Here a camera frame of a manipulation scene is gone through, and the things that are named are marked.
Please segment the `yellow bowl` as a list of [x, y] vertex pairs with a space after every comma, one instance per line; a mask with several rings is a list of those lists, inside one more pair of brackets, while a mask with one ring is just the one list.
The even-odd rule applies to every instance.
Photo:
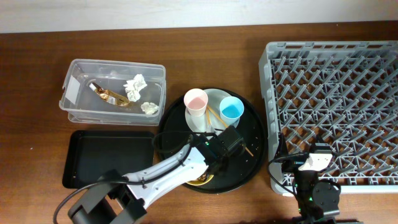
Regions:
[[207, 184], [209, 181], [211, 181], [213, 177], [214, 177], [214, 175], [203, 174], [203, 175], [200, 176], [198, 179], [191, 180], [191, 181], [187, 182], [187, 184], [188, 184], [188, 185], [192, 185], [192, 186], [205, 185], [205, 184]]

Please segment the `blue cup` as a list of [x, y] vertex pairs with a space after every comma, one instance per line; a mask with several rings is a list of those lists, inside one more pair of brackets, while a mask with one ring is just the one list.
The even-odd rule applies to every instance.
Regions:
[[221, 100], [219, 109], [221, 119], [227, 125], [230, 125], [235, 123], [242, 116], [244, 113], [244, 104], [239, 98], [228, 96]]

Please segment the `pink cup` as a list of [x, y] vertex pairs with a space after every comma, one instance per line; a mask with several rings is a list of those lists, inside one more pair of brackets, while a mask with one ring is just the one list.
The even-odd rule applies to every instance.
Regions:
[[193, 88], [186, 92], [183, 102], [192, 116], [199, 117], [205, 113], [208, 95], [202, 89]]

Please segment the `small white tissue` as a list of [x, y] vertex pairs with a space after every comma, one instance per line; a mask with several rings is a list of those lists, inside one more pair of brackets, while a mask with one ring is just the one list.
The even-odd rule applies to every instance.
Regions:
[[141, 110], [145, 114], [155, 114], [159, 109], [159, 106], [156, 105], [155, 103], [150, 103], [150, 102], [144, 102], [141, 104]]

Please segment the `large white tissue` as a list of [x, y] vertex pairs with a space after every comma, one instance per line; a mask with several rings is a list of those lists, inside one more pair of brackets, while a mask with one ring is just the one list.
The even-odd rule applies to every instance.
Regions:
[[142, 74], [137, 74], [132, 80], [123, 85], [129, 101], [136, 102], [141, 98], [140, 91], [147, 86]]

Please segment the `gold snack wrapper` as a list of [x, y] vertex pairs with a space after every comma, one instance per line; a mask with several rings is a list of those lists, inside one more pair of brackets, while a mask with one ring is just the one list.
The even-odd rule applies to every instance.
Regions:
[[130, 101], [122, 95], [119, 95], [111, 90], [105, 90], [101, 88], [95, 82], [92, 82], [88, 85], [91, 90], [93, 90], [103, 101], [116, 106], [128, 106]]

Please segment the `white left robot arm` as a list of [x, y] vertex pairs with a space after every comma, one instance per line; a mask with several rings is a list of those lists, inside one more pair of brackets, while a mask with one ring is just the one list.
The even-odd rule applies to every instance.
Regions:
[[78, 193], [68, 217], [73, 223], [140, 223], [147, 208], [174, 188], [203, 174], [225, 170], [230, 157], [242, 154], [246, 143], [234, 126], [219, 134], [186, 132], [172, 156], [156, 165], [120, 175], [111, 170], [96, 182], [65, 198], [64, 206]]

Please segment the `grey dishwasher rack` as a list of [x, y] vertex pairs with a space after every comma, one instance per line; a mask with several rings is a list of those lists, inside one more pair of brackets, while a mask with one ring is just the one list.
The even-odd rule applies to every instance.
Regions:
[[317, 136], [335, 158], [320, 174], [345, 194], [397, 192], [397, 42], [271, 42], [259, 61], [268, 156]]

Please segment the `clear plastic waste bin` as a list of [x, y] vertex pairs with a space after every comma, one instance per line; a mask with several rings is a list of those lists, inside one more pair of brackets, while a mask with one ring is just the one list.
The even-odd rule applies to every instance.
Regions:
[[[95, 82], [105, 90], [127, 97], [127, 80], [142, 74], [147, 86], [139, 93], [141, 98], [128, 106], [111, 105], [103, 101], [88, 86]], [[68, 112], [75, 123], [157, 126], [163, 115], [166, 100], [166, 69], [162, 65], [111, 60], [75, 59], [71, 62], [59, 107]], [[155, 114], [141, 110], [144, 102], [159, 106]]]

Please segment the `light grey plate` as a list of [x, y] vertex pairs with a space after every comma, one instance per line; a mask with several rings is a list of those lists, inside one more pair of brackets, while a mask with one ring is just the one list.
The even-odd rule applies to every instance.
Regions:
[[[231, 95], [229, 93], [227, 93], [226, 91], [216, 89], [216, 88], [208, 88], [208, 89], [205, 89], [204, 91], [208, 95], [208, 104], [207, 105], [209, 105], [220, 116], [219, 106], [220, 106], [221, 100], [223, 100], [224, 98], [231, 96]], [[210, 112], [211, 126], [209, 126], [207, 123], [205, 113], [199, 117], [195, 117], [195, 116], [192, 116], [188, 112], [187, 108], [185, 110], [185, 119], [188, 124], [188, 127], [193, 132], [198, 132], [198, 133], [207, 132], [207, 133], [215, 133], [215, 134], [219, 135], [222, 131], [225, 130], [225, 127], [223, 126], [223, 124], [211, 112]], [[230, 124], [228, 126], [236, 127], [239, 123], [239, 119], [235, 123]]]

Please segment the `right wooden chopstick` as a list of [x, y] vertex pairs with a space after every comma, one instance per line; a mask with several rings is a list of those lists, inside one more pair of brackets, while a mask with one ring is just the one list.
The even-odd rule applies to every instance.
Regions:
[[[209, 105], [207, 105], [206, 107], [207, 107], [207, 110], [209, 110], [211, 113], [213, 113], [214, 116], [223, 124], [223, 126], [224, 126], [225, 128], [228, 127], [228, 125], [220, 118], [220, 116], [219, 116]], [[253, 153], [252, 153], [246, 146], [245, 146], [245, 150], [246, 150], [246, 152], [248, 152], [252, 157], [254, 157]]]

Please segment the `wooden chopstick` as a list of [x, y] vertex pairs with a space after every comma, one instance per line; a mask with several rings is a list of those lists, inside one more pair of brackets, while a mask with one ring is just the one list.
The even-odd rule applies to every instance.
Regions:
[[[219, 116], [209, 105], [207, 105], [206, 107], [207, 107], [207, 110], [209, 110], [211, 113], [213, 113], [214, 116], [223, 124], [223, 126], [224, 126], [225, 128], [228, 127], [228, 125], [220, 118], [220, 116]], [[246, 146], [245, 146], [245, 150], [246, 150], [246, 152], [248, 152], [252, 157], [254, 157], [253, 153], [252, 153]]]
[[206, 114], [207, 123], [208, 123], [209, 126], [211, 126], [211, 119], [210, 119], [209, 109], [206, 109], [205, 114]]

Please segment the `left wooden chopstick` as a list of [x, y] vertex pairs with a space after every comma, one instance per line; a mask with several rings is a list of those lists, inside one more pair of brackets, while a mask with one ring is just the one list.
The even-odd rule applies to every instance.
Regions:
[[211, 126], [211, 119], [210, 119], [209, 109], [206, 109], [205, 114], [206, 114], [207, 123], [208, 123], [209, 126]]

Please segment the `round black serving tray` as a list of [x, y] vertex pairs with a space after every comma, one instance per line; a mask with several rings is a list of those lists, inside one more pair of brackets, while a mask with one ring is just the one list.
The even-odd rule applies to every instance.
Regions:
[[[244, 113], [237, 124], [237, 131], [244, 138], [246, 147], [252, 154], [244, 152], [240, 156], [231, 158], [228, 168], [221, 174], [215, 175], [204, 185], [183, 184], [188, 189], [205, 194], [220, 194], [240, 188], [260, 171], [268, 152], [267, 131], [254, 106], [247, 99], [232, 91], [222, 89], [221, 94], [235, 96], [243, 102]], [[181, 131], [182, 133], [175, 137], [171, 134], [161, 136], [161, 147], [170, 149], [177, 146], [189, 130], [185, 121], [185, 105], [181, 96], [164, 113], [159, 124], [159, 131]]]

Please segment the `black rectangular tray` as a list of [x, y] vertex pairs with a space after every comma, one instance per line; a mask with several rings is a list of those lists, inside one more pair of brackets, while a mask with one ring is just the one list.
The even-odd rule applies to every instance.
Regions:
[[153, 137], [148, 131], [75, 131], [68, 146], [63, 186], [79, 189], [110, 170], [124, 175], [152, 166]]

